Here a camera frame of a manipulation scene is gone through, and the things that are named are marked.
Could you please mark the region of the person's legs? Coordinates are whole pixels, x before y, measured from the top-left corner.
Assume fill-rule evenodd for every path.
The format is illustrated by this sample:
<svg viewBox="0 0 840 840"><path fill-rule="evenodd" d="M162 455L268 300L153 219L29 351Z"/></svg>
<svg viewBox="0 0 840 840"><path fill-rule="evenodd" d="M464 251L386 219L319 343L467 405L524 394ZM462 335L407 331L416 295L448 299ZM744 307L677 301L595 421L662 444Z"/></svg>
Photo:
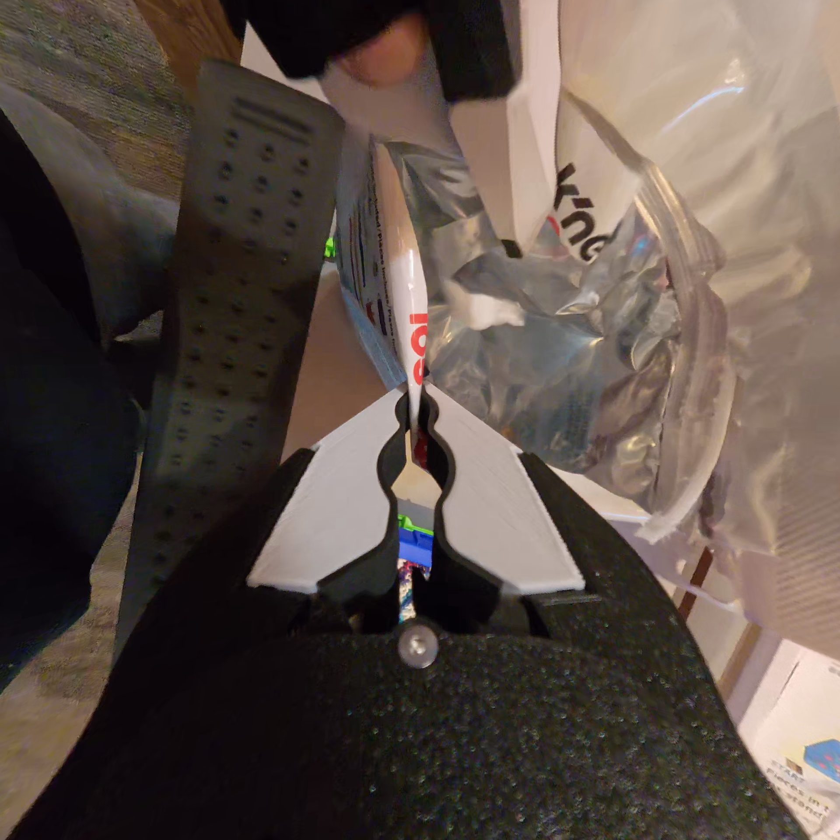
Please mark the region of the person's legs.
<svg viewBox="0 0 840 840"><path fill-rule="evenodd" d="M163 309L178 207L2 84L2 690L88 609L140 434L109 348Z"/></svg>

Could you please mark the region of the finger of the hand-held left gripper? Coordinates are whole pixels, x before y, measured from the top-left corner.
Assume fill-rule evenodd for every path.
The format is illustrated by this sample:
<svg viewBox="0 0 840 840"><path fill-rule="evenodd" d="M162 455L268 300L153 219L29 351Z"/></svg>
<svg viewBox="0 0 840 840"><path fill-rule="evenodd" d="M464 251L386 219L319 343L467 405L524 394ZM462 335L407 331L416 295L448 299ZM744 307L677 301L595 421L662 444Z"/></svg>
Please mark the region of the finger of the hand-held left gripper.
<svg viewBox="0 0 840 840"><path fill-rule="evenodd" d="M516 79L500 98L452 102L451 127L495 235L520 258L553 201L560 4L500 3Z"/></svg>

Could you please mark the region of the printed toy set bag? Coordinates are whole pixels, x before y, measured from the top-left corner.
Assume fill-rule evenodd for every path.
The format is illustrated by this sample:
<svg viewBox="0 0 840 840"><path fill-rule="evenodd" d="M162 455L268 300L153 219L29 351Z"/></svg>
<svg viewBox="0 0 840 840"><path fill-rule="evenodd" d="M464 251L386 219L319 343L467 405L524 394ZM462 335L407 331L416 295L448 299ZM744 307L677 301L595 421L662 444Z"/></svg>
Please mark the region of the printed toy set bag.
<svg viewBox="0 0 840 840"><path fill-rule="evenodd" d="M559 4L553 201L520 258L431 49L401 85L322 78L414 225L432 383L838 656L838 2Z"/></svg>

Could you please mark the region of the black perforated panel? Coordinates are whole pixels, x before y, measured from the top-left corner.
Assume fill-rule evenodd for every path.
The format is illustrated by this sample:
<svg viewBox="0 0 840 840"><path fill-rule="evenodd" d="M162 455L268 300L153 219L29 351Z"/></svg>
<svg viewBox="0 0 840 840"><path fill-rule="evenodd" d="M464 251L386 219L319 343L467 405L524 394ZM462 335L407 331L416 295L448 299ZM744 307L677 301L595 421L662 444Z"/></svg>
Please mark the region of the black perforated panel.
<svg viewBox="0 0 840 840"><path fill-rule="evenodd" d="M114 660L281 461L343 135L321 100L222 60L200 69Z"/></svg>

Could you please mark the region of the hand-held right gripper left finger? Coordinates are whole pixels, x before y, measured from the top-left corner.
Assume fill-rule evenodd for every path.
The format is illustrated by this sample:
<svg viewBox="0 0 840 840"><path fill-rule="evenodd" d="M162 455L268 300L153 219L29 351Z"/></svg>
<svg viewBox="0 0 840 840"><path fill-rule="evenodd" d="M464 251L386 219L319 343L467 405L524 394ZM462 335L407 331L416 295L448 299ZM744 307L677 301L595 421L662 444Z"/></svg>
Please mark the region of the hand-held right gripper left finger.
<svg viewBox="0 0 840 840"><path fill-rule="evenodd" d="M400 614L397 500L406 466L408 396L399 385L333 430L309 461L248 575L250 587L320 596L365 632Z"/></svg>

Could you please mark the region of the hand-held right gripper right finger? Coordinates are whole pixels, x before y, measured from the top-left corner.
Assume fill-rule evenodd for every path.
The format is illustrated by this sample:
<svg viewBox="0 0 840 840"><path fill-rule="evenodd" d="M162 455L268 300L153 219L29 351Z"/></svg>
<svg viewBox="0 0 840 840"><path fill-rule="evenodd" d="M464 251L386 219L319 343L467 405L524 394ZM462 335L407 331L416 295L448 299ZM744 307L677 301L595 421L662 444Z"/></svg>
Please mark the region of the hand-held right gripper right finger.
<svg viewBox="0 0 840 840"><path fill-rule="evenodd" d="M418 429L440 490L432 570L414 574L418 615L451 634L547 634L539 598L583 595L585 578L522 451L435 385Z"/></svg>

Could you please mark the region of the person's left hand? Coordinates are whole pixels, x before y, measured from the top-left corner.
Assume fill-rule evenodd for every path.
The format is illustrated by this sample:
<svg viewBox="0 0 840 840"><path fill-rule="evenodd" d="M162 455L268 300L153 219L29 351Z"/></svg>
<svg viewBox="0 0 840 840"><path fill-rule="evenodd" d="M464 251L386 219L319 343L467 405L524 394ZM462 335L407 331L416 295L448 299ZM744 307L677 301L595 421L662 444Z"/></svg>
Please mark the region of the person's left hand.
<svg viewBox="0 0 840 840"><path fill-rule="evenodd" d="M419 68L427 44L425 17L406 14L334 63L349 77L370 88L389 88L405 81Z"/></svg>

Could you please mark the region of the white instruction sheet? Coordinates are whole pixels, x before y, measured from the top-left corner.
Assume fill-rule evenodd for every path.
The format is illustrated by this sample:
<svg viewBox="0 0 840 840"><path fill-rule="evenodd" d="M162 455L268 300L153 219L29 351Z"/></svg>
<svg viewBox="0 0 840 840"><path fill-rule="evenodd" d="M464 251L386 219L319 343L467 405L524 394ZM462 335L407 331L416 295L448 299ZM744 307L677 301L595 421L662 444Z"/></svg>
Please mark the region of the white instruction sheet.
<svg viewBox="0 0 840 840"><path fill-rule="evenodd" d="M738 729L806 835L838 839L838 661L784 640Z"/></svg>

